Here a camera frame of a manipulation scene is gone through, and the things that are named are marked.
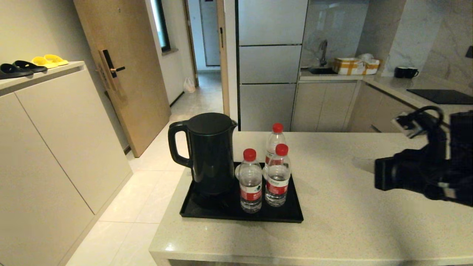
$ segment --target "kettle handle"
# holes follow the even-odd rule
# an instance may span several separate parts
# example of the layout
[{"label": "kettle handle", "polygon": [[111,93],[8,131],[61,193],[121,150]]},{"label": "kettle handle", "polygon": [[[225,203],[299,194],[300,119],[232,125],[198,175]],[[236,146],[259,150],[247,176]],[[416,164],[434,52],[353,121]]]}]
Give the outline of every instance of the kettle handle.
[{"label": "kettle handle", "polygon": [[171,157],[176,163],[192,168],[192,160],[182,157],[177,151],[176,133],[179,131],[184,131],[186,139],[189,139],[187,126],[184,125],[182,121],[170,124],[169,130],[167,131],[167,139],[169,140],[169,150],[171,151]]}]

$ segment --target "slipper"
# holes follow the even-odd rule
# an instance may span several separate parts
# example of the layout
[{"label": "slipper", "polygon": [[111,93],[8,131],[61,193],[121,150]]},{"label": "slipper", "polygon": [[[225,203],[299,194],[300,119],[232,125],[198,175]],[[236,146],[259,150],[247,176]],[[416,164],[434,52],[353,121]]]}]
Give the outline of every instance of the slipper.
[{"label": "slipper", "polygon": [[58,66],[63,66],[69,64],[67,60],[62,59],[61,57],[54,55],[54,54],[46,54],[44,55],[44,58],[48,60],[49,62],[53,62],[58,64]]},{"label": "slipper", "polygon": [[12,64],[2,64],[0,65],[0,80],[20,78],[32,75],[31,70],[23,70]]},{"label": "slipper", "polygon": [[50,61],[46,60],[46,58],[37,56],[31,60],[31,63],[38,65],[38,66],[45,66],[47,68],[55,68],[58,66],[56,63],[51,63]]},{"label": "slipper", "polygon": [[48,68],[44,66],[37,66],[33,63],[26,62],[26,61],[21,61],[21,60],[16,60],[13,63],[14,66],[17,66],[23,70],[31,70],[33,73],[38,73],[38,72],[44,72],[47,71]]}]

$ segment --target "black slipper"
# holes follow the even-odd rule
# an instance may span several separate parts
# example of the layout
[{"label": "black slipper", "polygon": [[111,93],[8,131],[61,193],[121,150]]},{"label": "black slipper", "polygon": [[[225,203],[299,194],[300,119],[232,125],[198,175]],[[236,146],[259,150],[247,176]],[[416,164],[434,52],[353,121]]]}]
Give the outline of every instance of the black slipper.
[{"label": "black slipper", "polygon": [[14,66],[17,66],[23,70],[31,70],[33,73],[48,71],[48,68],[45,66],[37,66],[31,62],[16,60],[13,63]]},{"label": "black slipper", "polygon": [[12,64],[0,65],[0,80],[14,79],[32,75],[31,70],[23,70]]}]

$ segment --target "basket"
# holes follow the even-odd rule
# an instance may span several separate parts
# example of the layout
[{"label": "basket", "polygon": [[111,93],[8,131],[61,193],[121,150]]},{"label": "basket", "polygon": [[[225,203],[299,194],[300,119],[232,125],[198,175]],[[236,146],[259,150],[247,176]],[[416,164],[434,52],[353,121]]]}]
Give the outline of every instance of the basket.
[{"label": "basket", "polygon": [[376,74],[379,60],[364,62],[359,58],[335,58],[333,71],[339,75],[372,75]]}]

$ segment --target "electric kettle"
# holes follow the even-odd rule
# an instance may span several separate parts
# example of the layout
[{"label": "electric kettle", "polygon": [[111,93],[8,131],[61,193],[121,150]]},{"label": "electric kettle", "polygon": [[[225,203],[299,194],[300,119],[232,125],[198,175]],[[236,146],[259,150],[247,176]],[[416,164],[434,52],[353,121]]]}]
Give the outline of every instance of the electric kettle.
[{"label": "electric kettle", "polygon": [[[173,160],[189,167],[195,190],[201,195],[219,195],[229,191],[235,178],[232,135],[237,123],[219,113],[205,113],[186,121],[172,123],[167,136]],[[175,135],[184,131],[189,158],[177,152]]]}]

